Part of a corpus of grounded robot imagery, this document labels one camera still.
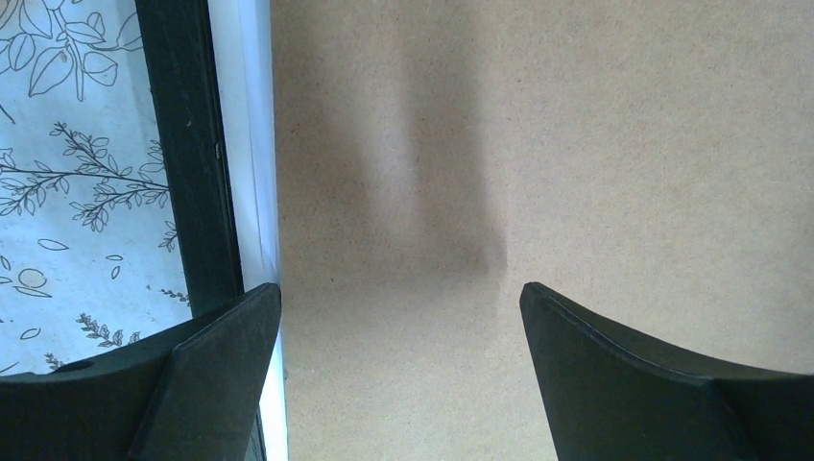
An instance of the white strip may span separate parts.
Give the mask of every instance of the white strip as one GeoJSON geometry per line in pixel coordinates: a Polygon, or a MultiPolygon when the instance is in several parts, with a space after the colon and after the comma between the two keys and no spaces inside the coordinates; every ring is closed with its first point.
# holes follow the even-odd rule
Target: white strip
{"type": "MultiPolygon", "coordinates": [[[[247,289],[279,283],[270,2],[209,0],[235,224],[247,289]]],[[[288,459],[282,328],[260,414],[268,459],[288,459]]]]}

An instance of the black frame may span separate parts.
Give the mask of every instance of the black frame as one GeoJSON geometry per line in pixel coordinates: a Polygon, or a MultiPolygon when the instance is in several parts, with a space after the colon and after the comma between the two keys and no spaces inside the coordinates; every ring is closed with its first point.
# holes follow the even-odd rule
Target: black frame
{"type": "MultiPolygon", "coordinates": [[[[135,0],[193,317],[244,293],[206,0],[135,0]]],[[[266,460],[260,413],[246,460],[266,460]]]]}

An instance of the floral patterned paper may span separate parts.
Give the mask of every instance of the floral patterned paper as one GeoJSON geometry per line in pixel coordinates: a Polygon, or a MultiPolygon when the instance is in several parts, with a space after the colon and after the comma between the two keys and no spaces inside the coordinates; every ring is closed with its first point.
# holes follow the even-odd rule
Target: floral patterned paper
{"type": "Polygon", "coordinates": [[[0,375],[191,317],[133,1],[0,0],[0,375]]]}

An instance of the cardboard surface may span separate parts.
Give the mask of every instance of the cardboard surface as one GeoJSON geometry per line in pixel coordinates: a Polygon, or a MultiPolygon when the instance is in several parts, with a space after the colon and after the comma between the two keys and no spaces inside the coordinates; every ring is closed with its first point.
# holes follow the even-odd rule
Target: cardboard surface
{"type": "Polygon", "coordinates": [[[273,10],[291,459],[555,459],[529,280],[814,372],[808,2],[273,10]]]}

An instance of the hole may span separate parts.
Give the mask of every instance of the hole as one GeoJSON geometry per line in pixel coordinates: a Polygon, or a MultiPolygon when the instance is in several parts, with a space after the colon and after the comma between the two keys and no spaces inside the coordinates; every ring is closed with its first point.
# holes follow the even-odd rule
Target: hole
{"type": "Polygon", "coordinates": [[[63,365],[59,367],[54,373],[65,373],[65,372],[78,372],[79,370],[84,370],[86,368],[90,368],[93,365],[93,362],[90,360],[80,360],[78,362],[72,362],[67,365],[63,365]]]}

